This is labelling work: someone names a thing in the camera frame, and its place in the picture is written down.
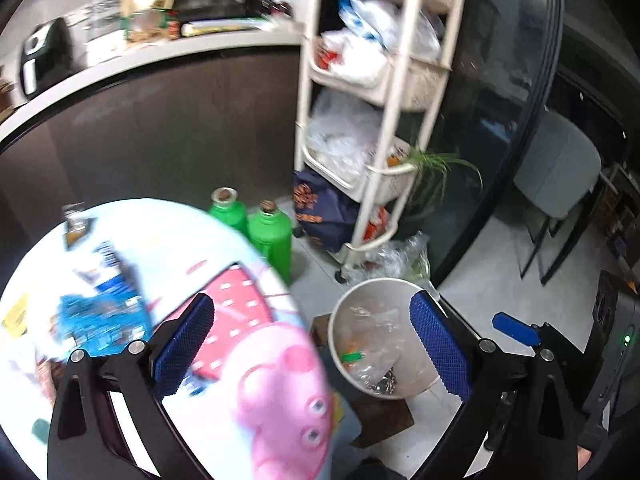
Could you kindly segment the person's right hand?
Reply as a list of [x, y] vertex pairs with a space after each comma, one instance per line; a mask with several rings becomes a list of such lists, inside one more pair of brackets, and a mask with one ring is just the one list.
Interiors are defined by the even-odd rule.
[[586, 448], [578, 446], [577, 448], [577, 468], [582, 470], [590, 461], [592, 453]]

